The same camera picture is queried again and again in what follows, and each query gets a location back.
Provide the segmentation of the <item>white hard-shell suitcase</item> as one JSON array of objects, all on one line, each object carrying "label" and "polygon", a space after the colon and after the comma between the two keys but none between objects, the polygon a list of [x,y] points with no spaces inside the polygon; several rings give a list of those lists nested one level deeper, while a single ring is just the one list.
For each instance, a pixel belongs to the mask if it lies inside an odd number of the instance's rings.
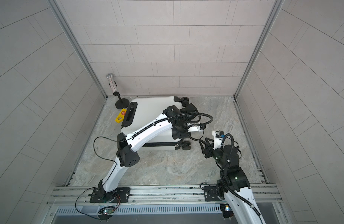
[{"label": "white hard-shell suitcase", "polygon": [[[169,106],[176,106],[183,109],[189,105],[189,98],[183,97],[159,97],[159,98],[137,98],[127,107],[127,112],[121,125],[121,132],[128,135],[137,131],[156,120],[157,117]],[[190,141],[184,139],[173,139],[172,131],[167,130],[149,142],[140,151],[161,151],[161,150],[190,150]]]}]

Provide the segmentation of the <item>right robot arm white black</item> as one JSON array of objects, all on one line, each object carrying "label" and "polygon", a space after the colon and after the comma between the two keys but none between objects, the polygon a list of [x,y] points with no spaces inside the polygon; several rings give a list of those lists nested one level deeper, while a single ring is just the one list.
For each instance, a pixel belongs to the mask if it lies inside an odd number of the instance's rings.
[{"label": "right robot arm white black", "polygon": [[255,201],[245,172],[240,167],[239,144],[230,133],[213,132],[214,138],[198,140],[206,158],[213,158],[220,168],[216,195],[225,203],[221,206],[224,218],[236,218],[239,224],[264,224],[265,220]]}]

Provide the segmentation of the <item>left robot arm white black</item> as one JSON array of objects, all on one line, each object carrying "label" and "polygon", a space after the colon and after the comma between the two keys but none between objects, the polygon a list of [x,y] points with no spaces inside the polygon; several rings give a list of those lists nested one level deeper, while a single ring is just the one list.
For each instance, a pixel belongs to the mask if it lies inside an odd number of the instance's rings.
[{"label": "left robot arm white black", "polygon": [[191,132],[204,130],[207,124],[213,121],[213,117],[206,113],[200,113],[193,104],[183,109],[175,105],[167,107],[156,119],[137,131],[128,135],[120,133],[115,141],[118,145],[116,158],[107,176],[98,186],[91,188],[90,203],[117,202],[116,206],[108,206],[101,214],[94,216],[99,221],[107,221],[122,202],[118,193],[118,184],[129,167],[136,165],[140,157],[138,150],[147,142],[167,130],[171,130],[173,139],[185,138],[195,141]]}]

